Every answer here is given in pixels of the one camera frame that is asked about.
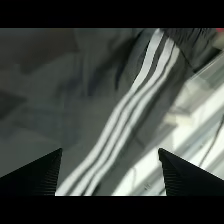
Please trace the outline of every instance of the cable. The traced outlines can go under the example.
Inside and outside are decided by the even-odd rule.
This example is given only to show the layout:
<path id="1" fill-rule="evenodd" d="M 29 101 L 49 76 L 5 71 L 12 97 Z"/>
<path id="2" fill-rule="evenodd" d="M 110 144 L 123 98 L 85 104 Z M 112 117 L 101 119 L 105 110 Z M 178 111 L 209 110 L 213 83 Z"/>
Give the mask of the cable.
<path id="1" fill-rule="evenodd" d="M 218 127 L 218 129 L 217 129 L 217 131 L 215 133 L 215 137 L 214 137 L 214 139 L 212 141 L 212 144 L 210 145 L 210 147 L 208 148 L 207 152 L 205 153 L 204 157 L 202 158 L 201 162 L 198 165 L 199 167 L 202 166 L 202 164 L 204 163 L 205 159 L 207 158 L 209 152 L 212 150 L 213 146 L 215 145 L 216 140 L 217 140 L 217 138 L 219 136 L 219 133 L 220 133 L 220 131 L 222 129 L 223 123 L 224 123 L 224 115 L 222 116 L 222 119 L 221 119 L 219 127 Z"/>

